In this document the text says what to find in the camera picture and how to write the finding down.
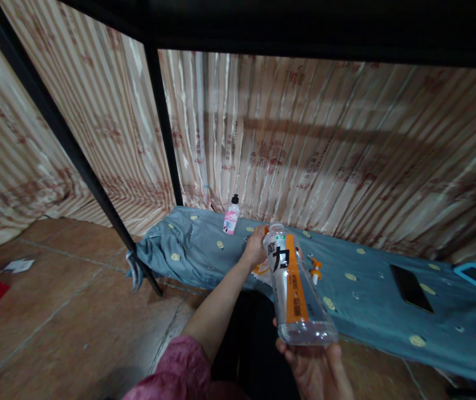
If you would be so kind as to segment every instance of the black metal bed frame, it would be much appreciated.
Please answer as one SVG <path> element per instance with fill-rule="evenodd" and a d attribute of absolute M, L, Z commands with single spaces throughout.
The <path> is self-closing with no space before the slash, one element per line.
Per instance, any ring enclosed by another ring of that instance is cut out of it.
<path fill-rule="evenodd" d="M 324 5 L 320 5 L 315 0 L 305 0 L 302 4 L 302 8 L 310 8 L 308 11 L 305 10 L 306 15 L 301 12 L 293 16 L 293 13 L 287 10 L 285 14 L 276 13 L 278 4 L 273 3 L 267 6 L 260 5 L 258 13 L 254 11 L 242 13 L 242 16 L 231 15 L 230 17 L 214 16 L 210 14 L 209 7 L 205 7 L 208 17 L 204 17 L 203 13 L 193 17 L 189 17 L 187 13 L 170 15 L 166 12 L 158 12 L 157 9 L 155 10 L 158 7 L 145 0 L 62 0 L 62 2 L 143 43 L 173 193 L 175 202 L 179 206 L 183 205 L 181 185 L 173 149 L 158 48 L 476 67 L 476 10 L 471 12 L 475 14 L 473 18 L 468 11 L 460 16 L 460 20 L 452 19 L 445 23 L 440 21 L 442 25 L 437 25 L 437 18 L 427 18 L 425 21 L 419 21 L 417 18 L 411 20 L 406 19 L 408 13 L 403 14 L 404 19 L 389 20 L 372 20 L 367 16 L 362 19 L 361 15 L 360 18 L 354 19 L 350 18 L 351 15 L 349 19 L 329 18 L 322 8 Z M 202 3 L 202 0 L 193 2 L 195 6 L 202 6 Z M 287 6 L 288 2 L 280 0 L 280 4 Z M 269 7 L 275 10 L 274 15 Z M 320 12 L 315 13 L 314 7 L 319 7 Z M 438 14 L 447 11 L 443 6 L 434 8 L 432 9 L 434 16 L 436 10 Z M 430 24 L 417 36 L 413 35 L 414 27 L 422 27 L 432 22 L 435 24 Z M 155 281 L 151 269 L 138 258 L 134 241 L 1 6 L 0 50 L 112 226 L 127 248 L 132 251 L 145 277 L 157 294 L 162 296 L 162 290 Z"/>

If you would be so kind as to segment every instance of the hand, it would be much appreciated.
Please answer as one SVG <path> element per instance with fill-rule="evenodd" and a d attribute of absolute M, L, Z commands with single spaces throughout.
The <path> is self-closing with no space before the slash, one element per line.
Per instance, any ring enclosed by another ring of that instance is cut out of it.
<path fill-rule="evenodd" d="M 250 271 L 255 269 L 258 264 L 262 264 L 267 258 L 263 245 L 266 227 L 267 225 L 256 227 L 253 234 L 247 240 L 247 246 L 239 260 L 240 263 L 247 265 Z"/>
<path fill-rule="evenodd" d="M 273 325 L 277 326 L 276 319 L 273 319 Z M 339 344 L 331 344 L 328 348 L 288 346 L 277 338 L 275 346 L 288 362 L 306 400 L 354 400 Z"/>

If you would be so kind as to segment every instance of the pink shirt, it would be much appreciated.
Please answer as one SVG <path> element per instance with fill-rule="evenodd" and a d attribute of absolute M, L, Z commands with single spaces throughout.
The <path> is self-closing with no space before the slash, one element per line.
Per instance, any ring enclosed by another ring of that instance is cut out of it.
<path fill-rule="evenodd" d="M 234 382 L 211 382 L 210 364 L 191 336 L 171 340 L 156 372 L 139 382 L 123 400 L 247 400 Z"/>

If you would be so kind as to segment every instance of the beige curtain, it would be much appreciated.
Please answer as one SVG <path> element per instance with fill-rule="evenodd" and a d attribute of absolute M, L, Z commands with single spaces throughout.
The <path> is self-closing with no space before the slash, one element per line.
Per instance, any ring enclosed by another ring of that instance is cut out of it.
<path fill-rule="evenodd" d="M 62 3 L 0 1 L 123 222 L 174 206 L 143 46 Z M 43 214 L 110 226 L 0 54 L 0 244 Z"/>
<path fill-rule="evenodd" d="M 185 205 L 238 193 L 247 218 L 428 258 L 476 236 L 476 69 L 160 58 Z"/>

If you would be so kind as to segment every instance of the orange bottle label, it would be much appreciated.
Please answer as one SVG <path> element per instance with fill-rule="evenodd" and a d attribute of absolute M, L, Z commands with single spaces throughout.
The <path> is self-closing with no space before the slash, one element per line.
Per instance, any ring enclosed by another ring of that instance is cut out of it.
<path fill-rule="evenodd" d="M 286 297 L 286 323 L 309 321 L 303 285 L 300 281 L 293 235 L 286 235 L 286 249 L 289 250 L 288 293 Z"/>

